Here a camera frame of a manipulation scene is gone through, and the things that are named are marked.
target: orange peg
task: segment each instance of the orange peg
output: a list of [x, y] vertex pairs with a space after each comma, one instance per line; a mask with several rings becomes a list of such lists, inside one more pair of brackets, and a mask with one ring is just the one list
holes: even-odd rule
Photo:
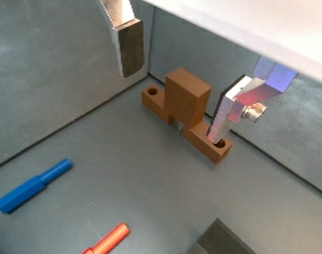
[[129, 229], [125, 224], [121, 222], [119, 225], [111, 230], [111, 232], [101, 238], [101, 240], [96, 243], [92, 248], [87, 248], [81, 254], [105, 254], [112, 248], [117, 245], [117, 243], [123, 240], [123, 238], [128, 235]]

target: dark gray object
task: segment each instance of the dark gray object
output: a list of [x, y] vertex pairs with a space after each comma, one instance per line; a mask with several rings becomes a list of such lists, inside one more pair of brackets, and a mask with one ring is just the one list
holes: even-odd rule
[[253, 252], [216, 219], [188, 254], [253, 254]]

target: gray wall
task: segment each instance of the gray wall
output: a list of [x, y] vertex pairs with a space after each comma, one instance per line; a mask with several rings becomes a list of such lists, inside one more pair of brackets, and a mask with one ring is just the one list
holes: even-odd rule
[[[241, 74], [251, 76], [256, 59], [256, 53], [156, 9], [149, 73], [164, 81], [181, 66], [203, 79], [213, 88], [208, 114], [219, 92]], [[233, 130], [322, 190], [322, 84], [299, 74], [287, 92], [263, 104], [260, 121], [243, 121]]]
[[[148, 56], [153, 7], [132, 1]], [[147, 75], [117, 74], [95, 0], [0, 1], [0, 164]]]

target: wooden base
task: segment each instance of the wooden base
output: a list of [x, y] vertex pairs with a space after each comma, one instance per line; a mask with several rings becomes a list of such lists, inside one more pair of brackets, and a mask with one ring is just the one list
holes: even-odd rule
[[179, 68], [167, 75], [164, 89], [151, 85], [141, 91], [141, 102], [165, 123], [173, 119], [183, 123], [184, 138], [216, 163], [227, 155], [232, 142], [221, 139], [215, 145], [207, 138], [209, 125], [203, 118], [209, 93], [211, 87]]

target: gray floor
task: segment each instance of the gray floor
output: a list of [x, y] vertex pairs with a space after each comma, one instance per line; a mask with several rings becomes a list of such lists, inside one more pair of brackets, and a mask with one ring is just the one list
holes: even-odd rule
[[[144, 20], [148, 55], [152, 7]], [[0, 0], [0, 164], [140, 80], [117, 74], [93, 0]]]
[[257, 254], [322, 254], [322, 195], [243, 140], [213, 165], [140, 103], [145, 79], [0, 168], [0, 196], [75, 167], [11, 215], [0, 254], [80, 253], [124, 221], [112, 253], [185, 253], [217, 217]]

